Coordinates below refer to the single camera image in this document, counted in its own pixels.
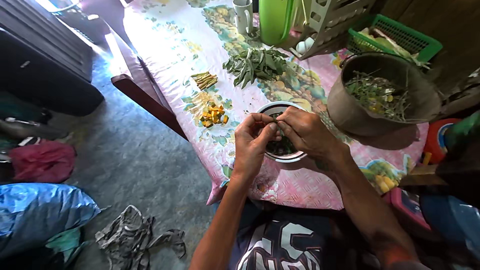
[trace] wooden wall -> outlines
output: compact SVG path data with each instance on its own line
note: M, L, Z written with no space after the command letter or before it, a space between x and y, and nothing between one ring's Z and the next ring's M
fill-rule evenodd
M480 67L480 0L380 0L380 13L441 42L427 74L443 93Z

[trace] green plastic container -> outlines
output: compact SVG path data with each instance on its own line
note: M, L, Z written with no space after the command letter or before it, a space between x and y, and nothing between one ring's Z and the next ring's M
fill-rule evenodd
M260 39L267 45L285 41L290 32L296 0L259 0Z
M415 54L418 52L419 56L417 60L420 62L427 62L443 47L436 39L380 14L377 14L374 17L371 25L380 29L385 35L393 39L409 53ZM350 28L348 32L350 33L350 38L348 40L347 48L353 53L373 50L395 54L391 49L387 49L385 46L374 40L359 34L352 28Z

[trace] plastic tablecloth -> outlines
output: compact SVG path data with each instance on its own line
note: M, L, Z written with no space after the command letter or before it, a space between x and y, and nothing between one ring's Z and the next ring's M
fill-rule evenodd
M235 128L250 112L272 101L295 102L319 114L331 132L349 144L355 162L379 193L385 177L396 185L421 155L427 123L418 125L417 140L402 150L362 145L332 124L327 95L340 74L338 65L350 54L346 49L304 61L281 50L291 56L282 76L276 81L255 80L241 89L233 86L235 77L222 69L222 63L248 48L267 46L257 37L238 34L231 0L135 0L125 9L124 25L211 176L207 204L221 199L233 170ZM200 91L190 76L204 71L216 74L218 82ZM202 126L199 118L210 101L224 106L227 124ZM281 164L265 158L249 197L298 208L343 208L333 181L317 172L310 159Z

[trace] hand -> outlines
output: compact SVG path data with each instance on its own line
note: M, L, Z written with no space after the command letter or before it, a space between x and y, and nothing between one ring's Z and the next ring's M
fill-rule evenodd
M276 119L295 148L313 158L331 161L339 153L350 154L348 146L333 136L317 114L290 106Z
M249 187L260 171L268 141L281 139L272 117L251 113L235 130L235 165L230 183Z

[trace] concrete floor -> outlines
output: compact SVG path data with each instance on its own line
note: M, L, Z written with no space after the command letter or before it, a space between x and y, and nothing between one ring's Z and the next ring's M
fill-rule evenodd
M186 269L213 217L206 206L210 177L191 144L150 115L110 82L109 62L97 57L92 84L105 101L85 117L55 114L50 122L73 132L78 157L66 182L82 188L101 208L86 227L86 240L114 220L129 204L155 216L154 236L172 228L185 231L187 255L169 248L152 254L152 269ZM84 250L76 270L105 270L108 260L96 243Z

